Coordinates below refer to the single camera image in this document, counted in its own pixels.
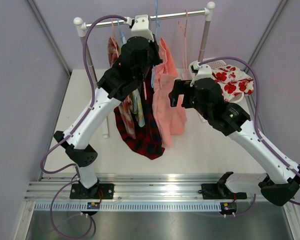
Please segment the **salmon pink skirt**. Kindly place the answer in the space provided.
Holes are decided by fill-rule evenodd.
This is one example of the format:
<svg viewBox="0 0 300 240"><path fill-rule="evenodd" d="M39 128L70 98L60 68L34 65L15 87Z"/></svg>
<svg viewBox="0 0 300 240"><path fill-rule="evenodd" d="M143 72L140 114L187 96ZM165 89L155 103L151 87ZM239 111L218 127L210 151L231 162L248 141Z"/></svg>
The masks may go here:
<svg viewBox="0 0 300 240"><path fill-rule="evenodd" d="M152 112L164 147L171 148L173 146L172 135L185 133L187 117L186 110L181 106L181 96L177 106L171 107L169 93L173 90L179 74L171 51L163 38L160 38L158 45L162 63L154 70Z"/></svg>

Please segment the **pastel floral skirt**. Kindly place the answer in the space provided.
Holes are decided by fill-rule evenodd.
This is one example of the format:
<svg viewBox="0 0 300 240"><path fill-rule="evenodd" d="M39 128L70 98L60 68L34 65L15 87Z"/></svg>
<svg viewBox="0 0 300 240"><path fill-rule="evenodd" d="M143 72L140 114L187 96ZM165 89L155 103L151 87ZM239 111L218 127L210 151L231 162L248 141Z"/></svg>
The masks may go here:
<svg viewBox="0 0 300 240"><path fill-rule="evenodd" d="M130 95L130 111L134 115L139 127L145 126L145 117L143 112L141 95L138 89L134 90Z"/></svg>

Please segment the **red white checked skirt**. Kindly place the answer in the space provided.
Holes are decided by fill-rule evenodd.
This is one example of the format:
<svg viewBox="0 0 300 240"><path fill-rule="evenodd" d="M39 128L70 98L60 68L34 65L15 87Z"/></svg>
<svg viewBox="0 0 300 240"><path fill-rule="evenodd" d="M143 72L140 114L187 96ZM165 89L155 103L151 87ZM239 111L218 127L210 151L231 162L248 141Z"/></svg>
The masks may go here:
<svg viewBox="0 0 300 240"><path fill-rule="evenodd" d="M119 53L119 45L116 42L116 39L112 36L108 39L107 44L107 53L108 53L108 62L110 67L118 60L120 53ZM118 110L120 113L120 117L123 121L125 131L129 137L132 139L136 139L136 132L135 132L135 125L134 120L131 114L130 106L132 102L130 97L126 97L125 100L118 106Z"/></svg>

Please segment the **red black plaid skirt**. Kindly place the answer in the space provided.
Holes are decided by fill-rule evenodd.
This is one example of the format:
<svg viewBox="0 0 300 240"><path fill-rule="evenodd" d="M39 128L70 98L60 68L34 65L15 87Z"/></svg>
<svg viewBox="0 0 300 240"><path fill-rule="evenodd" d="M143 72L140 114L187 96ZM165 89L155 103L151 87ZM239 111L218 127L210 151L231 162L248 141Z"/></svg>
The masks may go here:
<svg viewBox="0 0 300 240"><path fill-rule="evenodd" d="M154 90L151 87L151 78L152 71L150 70L145 78L145 90L142 91L146 92L146 97L144 97L143 93L140 94L145 126L140 127L137 121L133 120L136 138L128 135L119 108L116 107L113 112L118 132L127 146L133 152L154 160L163 155L165 148L163 147L160 131L153 115Z"/></svg>

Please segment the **blue wire hanger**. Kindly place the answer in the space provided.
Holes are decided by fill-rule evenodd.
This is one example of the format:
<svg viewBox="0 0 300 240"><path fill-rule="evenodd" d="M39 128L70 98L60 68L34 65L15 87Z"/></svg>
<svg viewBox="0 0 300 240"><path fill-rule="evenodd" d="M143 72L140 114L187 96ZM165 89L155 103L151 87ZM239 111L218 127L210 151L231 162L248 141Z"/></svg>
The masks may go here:
<svg viewBox="0 0 300 240"><path fill-rule="evenodd" d="M159 1L155 1L155 37L158 35L158 29L160 27L159 19L158 19L158 13L159 13ZM151 87L154 88L155 86L155 75L156 75L156 66L152 68L151 73Z"/></svg>
<svg viewBox="0 0 300 240"><path fill-rule="evenodd" d="M117 19L117 27L118 27L118 30L119 30L119 37L120 37L120 45L119 46L122 47L124 44L127 43L127 40L126 40L124 32L123 32L123 30L121 28L119 19Z"/></svg>

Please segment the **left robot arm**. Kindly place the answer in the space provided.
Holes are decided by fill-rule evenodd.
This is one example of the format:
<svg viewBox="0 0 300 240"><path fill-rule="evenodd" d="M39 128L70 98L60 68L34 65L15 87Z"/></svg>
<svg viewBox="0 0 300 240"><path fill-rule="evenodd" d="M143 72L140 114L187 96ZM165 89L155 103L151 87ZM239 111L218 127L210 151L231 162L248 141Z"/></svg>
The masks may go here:
<svg viewBox="0 0 300 240"><path fill-rule="evenodd" d="M90 145L93 134L107 116L142 85L151 67L161 62L155 38L130 37L118 59L98 81L85 110L67 130L54 133L54 139L77 166L79 180L75 186L86 198L96 197L99 191L99 179L93 170L98 153Z"/></svg>

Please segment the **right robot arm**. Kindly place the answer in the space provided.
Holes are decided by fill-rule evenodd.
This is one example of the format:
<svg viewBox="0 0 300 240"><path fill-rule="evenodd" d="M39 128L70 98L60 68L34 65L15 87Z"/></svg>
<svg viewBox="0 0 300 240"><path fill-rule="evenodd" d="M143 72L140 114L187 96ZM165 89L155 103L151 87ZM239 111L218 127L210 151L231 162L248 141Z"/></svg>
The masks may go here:
<svg viewBox="0 0 300 240"><path fill-rule="evenodd" d="M170 105L195 109L208 124L244 148L264 169L264 173L226 172L217 182L222 198L232 194L262 195L276 206L292 202L300 189L300 164L284 155L257 127L238 104L225 102L221 87L211 78L174 82Z"/></svg>

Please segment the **white metal clothes rack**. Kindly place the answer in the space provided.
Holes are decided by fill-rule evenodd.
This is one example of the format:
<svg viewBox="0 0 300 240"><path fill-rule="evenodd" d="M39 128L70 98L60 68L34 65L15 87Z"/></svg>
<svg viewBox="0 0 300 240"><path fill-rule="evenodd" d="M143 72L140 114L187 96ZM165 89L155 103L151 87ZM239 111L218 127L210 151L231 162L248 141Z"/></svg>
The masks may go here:
<svg viewBox="0 0 300 240"><path fill-rule="evenodd" d="M204 59L209 29L210 29L211 20L212 20L212 16L213 16L215 7L216 7L215 3L213 1L210 1L207 3L206 7L203 10L188 11L188 17L200 16L200 15L203 15L205 17L202 39L201 39L201 44L200 44L200 48L199 48L199 57L197 60L198 62L200 62ZM155 17L155 15L153 15L153 16L148 15L148 16L150 18L150 25L151 25L152 21L155 22L156 17ZM185 18L185 17L186 17L186 13L185 13L185 11L183 11L183 12L179 12L179 13L158 15L158 20L159 20L159 24L160 24L161 20L177 19L177 18ZM85 43L85 41L88 38L88 30L89 29L111 27L112 26L111 18L113 20L114 26L117 26L117 19L119 19L120 25L125 25L124 21L127 20L127 19L126 20L121 19L118 15L108 15L108 16L102 17L102 20L100 20L96 25L92 25L91 23L84 22L82 20L82 18L80 18L80 17L75 17L73 19L73 23L75 25L76 31L77 31L78 36L80 37L80 40L82 43L82 48L84 49L84 52L85 52L85 57L83 58L84 61L86 62L85 70L91 76L90 82L91 82L93 89L97 88L98 78L97 78L97 75L95 72L95 68L94 68L94 64L92 61L89 47Z"/></svg>

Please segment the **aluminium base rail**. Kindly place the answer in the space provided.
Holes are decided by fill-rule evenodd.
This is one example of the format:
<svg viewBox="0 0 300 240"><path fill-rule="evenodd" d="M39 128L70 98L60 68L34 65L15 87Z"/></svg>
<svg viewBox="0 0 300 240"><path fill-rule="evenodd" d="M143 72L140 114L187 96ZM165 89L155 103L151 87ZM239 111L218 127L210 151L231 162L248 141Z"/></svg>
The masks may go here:
<svg viewBox="0 0 300 240"><path fill-rule="evenodd" d="M57 191L73 179L73 173L44 173L31 181L24 199L50 201ZM98 173L101 183L114 184L114 202L199 202L203 183L216 183L221 173L208 174L114 174Z"/></svg>

